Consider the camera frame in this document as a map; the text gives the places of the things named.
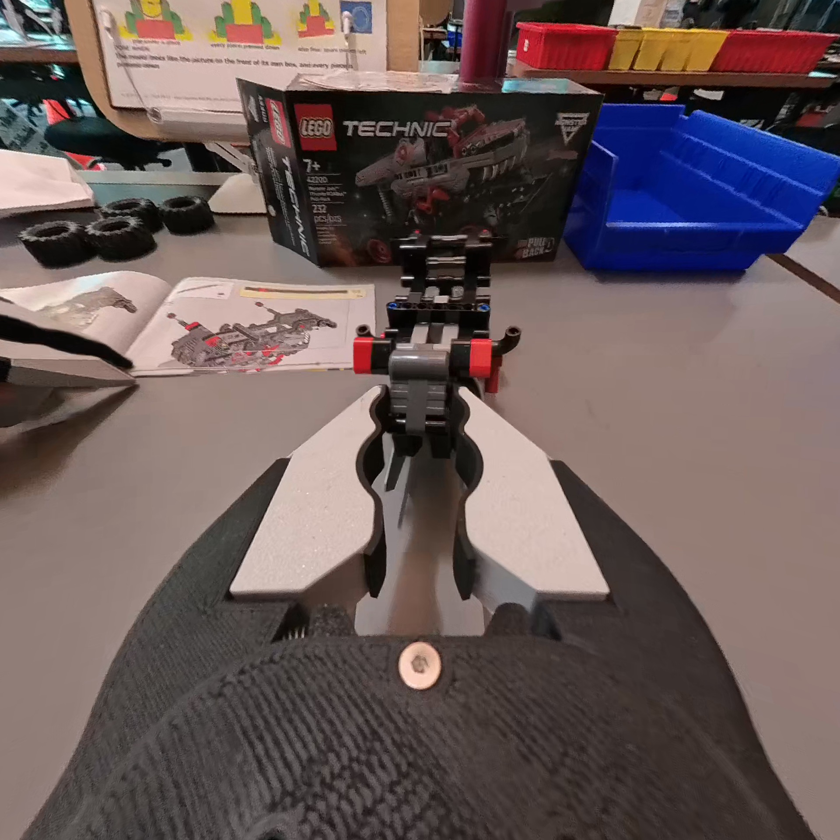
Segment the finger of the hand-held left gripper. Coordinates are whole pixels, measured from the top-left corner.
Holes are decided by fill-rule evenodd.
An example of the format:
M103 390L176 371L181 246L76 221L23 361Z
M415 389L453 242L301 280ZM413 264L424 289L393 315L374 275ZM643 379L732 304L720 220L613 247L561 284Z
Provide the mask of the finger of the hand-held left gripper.
M130 385L132 363L98 340L31 311L1 313L1 382L34 387Z

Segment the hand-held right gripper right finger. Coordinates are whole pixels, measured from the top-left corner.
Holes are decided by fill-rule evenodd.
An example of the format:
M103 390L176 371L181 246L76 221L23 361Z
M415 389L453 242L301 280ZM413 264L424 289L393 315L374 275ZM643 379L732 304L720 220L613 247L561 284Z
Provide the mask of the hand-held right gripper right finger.
M610 594L550 458L471 390L455 394L455 584L467 601Z

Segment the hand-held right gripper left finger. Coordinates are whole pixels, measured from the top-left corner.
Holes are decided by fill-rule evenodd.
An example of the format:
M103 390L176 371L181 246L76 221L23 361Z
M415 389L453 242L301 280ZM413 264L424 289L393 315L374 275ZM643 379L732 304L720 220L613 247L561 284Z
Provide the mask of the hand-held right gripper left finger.
M386 575L382 499L390 408L372 387L297 447L286 462L230 585L237 601L359 601Z

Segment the black grey toy truck chassis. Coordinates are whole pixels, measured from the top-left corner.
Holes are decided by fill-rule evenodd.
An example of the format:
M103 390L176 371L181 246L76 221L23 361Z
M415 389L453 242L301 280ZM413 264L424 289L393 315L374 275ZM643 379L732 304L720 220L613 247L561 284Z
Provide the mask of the black grey toy truck chassis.
M415 231L396 240L403 294L386 306L386 328L366 324L356 337L392 342L387 391L390 408L384 431L392 439L385 490L393 490L407 460L427 445L446 459L455 451L455 394L460 386L481 400L497 393L504 357L521 338L508 327L500 339L490 335L490 270L496 239L485 228L453 235ZM454 380L449 373L452 340L493 341L493 373L482 380Z

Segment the grey desk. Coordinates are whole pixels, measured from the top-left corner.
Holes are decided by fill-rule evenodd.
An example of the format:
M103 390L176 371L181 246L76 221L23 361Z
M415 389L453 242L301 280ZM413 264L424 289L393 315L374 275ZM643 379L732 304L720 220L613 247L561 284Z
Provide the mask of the grey desk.
M522 327L496 409L654 548L762 732L838 729L838 306L763 258L735 281L493 271ZM351 372L146 380L2 441L2 702L76 737L183 550L373 384Z

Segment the open instruction booklet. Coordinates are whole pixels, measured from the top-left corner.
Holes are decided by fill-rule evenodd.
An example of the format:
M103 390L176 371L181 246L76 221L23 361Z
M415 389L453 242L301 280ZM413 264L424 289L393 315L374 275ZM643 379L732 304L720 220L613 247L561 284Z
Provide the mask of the open instruction booklet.
M139 376L350 369L355 330L375 326L368 284L198 276L171 287L127 270L3 289L2 305L57 338L107 346Z

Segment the white paper leaflet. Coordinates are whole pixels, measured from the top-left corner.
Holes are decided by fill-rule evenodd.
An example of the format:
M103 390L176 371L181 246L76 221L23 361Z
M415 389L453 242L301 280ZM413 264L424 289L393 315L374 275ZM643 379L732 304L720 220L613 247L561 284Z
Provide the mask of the white paper leaflet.
M89 184L63 158L1 150L1 218L94 207Z

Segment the white board stand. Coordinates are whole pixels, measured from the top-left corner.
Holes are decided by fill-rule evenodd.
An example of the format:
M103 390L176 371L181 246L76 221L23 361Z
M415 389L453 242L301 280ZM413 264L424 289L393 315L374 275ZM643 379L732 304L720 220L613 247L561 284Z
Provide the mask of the white board stand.
M209 199L215 215L266 215L245 117L239 112L152 107L147 115L168 140L200 144L234 167Z

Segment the small blue storage bin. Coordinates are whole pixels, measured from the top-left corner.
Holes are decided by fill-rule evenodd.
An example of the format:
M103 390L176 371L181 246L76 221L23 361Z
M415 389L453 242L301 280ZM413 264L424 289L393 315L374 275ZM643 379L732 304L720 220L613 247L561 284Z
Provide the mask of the small blue storage bin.
M742 271L801 236L838 174L834 154L712 113L607 103L563 240L588 270Z

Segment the printed instruction sheet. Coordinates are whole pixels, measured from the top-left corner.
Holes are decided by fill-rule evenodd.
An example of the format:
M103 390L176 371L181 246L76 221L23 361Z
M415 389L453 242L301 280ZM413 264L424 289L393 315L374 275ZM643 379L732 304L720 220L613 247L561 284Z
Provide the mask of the printed instruction sheet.
M111 104L239 109L238 80L386 69L386 2L100 1L92 9Z

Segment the black toy set box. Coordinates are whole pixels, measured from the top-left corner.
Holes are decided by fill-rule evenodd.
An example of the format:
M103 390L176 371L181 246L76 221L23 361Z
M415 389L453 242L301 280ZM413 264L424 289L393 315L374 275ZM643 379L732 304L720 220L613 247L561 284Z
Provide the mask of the black toy set box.
M553 261L603 104L566 78L336 70L237 87L270 236L320 267L395 264L414 234Z

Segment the wooden display board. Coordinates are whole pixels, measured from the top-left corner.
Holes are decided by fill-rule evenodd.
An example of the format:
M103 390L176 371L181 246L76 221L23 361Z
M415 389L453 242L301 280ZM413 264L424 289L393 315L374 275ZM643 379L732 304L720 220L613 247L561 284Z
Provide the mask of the wooden display board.
M94 1L65 2L70 32L81 73L96 109L111 123L146 140L173 142L161 135L142 108L116 108L111 104L100 44L99 26L92 9ZM419 2L387 1L386 69L416 71L418 66ZM239 99L239 109L243 116Z

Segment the red storage bin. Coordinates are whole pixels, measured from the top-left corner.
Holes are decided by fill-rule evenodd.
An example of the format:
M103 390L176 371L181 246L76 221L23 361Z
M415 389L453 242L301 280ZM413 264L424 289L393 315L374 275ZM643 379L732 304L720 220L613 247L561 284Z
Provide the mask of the red storage bin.
M540 70L603 70L616 42L614 28L518 22L517 61Z
M710 72L808 75L838 34L774 29L732 29L710 65Z

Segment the maroon tumbler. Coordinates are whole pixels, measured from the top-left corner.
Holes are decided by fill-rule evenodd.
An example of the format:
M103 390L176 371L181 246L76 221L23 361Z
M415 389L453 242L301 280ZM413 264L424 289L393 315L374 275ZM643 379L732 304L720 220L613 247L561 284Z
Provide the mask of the maroon tumbler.
M512 12L508 1L465 1L459 78L465 84L504 77Z

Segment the yellow storage bin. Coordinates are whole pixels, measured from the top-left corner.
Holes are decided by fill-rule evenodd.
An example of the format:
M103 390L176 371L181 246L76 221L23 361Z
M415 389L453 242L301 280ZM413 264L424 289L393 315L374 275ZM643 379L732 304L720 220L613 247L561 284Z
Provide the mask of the yellow storage bin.
M622 28L617 31L608 70L697 73L711 68L726 29Z

